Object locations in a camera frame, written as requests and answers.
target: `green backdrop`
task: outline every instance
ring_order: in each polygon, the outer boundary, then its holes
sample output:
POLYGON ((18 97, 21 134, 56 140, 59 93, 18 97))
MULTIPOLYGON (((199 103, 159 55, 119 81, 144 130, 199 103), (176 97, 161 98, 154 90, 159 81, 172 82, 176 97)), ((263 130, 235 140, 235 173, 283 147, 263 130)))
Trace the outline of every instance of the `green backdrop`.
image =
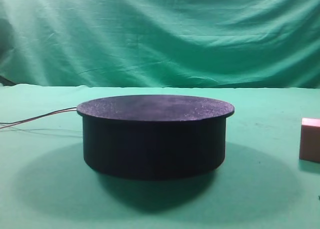
POLYGON ((0 76, 320 88, 320 0, 0 0, 0 76))

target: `green cloth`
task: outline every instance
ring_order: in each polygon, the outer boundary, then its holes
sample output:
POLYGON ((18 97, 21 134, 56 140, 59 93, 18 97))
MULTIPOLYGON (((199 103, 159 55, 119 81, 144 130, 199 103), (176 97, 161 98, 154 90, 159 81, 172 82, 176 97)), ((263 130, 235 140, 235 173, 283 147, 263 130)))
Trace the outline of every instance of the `green cloth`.
POLYGON ((316 229, 320 164, 299 161, 302 117, 320 89, 0 87, 0 122, 96 98, 175 94, 224 100, 226 159, 213 175, 167 183, 102 177, 83 160, 82 118, 66 112, 0 129, 2 229, 316 229))
POLYGON ((14 49, 0 76, 42 86, 319 88, 319 2, 3 0, 14 49))

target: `cable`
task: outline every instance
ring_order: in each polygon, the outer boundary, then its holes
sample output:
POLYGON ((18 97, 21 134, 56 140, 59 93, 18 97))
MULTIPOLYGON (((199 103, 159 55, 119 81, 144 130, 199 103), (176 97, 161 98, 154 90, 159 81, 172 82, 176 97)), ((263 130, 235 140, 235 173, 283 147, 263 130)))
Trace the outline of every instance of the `cable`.
POLYGON ((19 125, 19 124, 22 124, 22 123, 31 122, 31 121, 34 121, 34 120, 37 120, 37 119, 40 119, 40 118, 43 118, 43 117, 59 114, 59 113, 75 112, 76 111, 76 110, 74 110, 75 108, 76 107, 70 107, 70 108, 66 108, 66 109, 62 109, 62 110, 55 110, 55 111, 52 111, 52 112, 49 112, 49 113, 46 113, 46 114, 43 114, 43 115, 39 115, 39 116, 35 116, 35 117, 29 118, 29 119, 19 120, 19 121, 15 121, 15 122, 11 122, 11 123, 9 123, 9 122, 5 122, 5 123, 0 122, 0 124, 5 124, 6 125, 6 126, 0 127, 0 130, 4 129, 4 128, 9 128, 9 127, 12 127, 12 126, 16 126, 16 125, 19 125))

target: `black object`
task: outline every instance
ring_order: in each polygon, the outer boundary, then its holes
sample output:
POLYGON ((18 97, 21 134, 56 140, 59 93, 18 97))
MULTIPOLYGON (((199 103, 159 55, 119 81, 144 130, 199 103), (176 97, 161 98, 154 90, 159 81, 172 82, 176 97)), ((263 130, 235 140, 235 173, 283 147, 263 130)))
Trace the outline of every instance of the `black object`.
POLYGON ((77 107, 85 162, 95 171, 136 180, 204 174, 225 159, 224 101, 183 95, 126 95, 77 107))

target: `pink box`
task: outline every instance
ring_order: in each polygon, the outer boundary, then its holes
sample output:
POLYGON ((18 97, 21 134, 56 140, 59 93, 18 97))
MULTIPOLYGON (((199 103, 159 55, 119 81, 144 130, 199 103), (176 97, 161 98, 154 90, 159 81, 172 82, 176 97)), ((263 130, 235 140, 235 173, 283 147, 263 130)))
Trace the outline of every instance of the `pink box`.
POLYGON ((299 158, 320 163, 320 119, 302 119, 299 158))

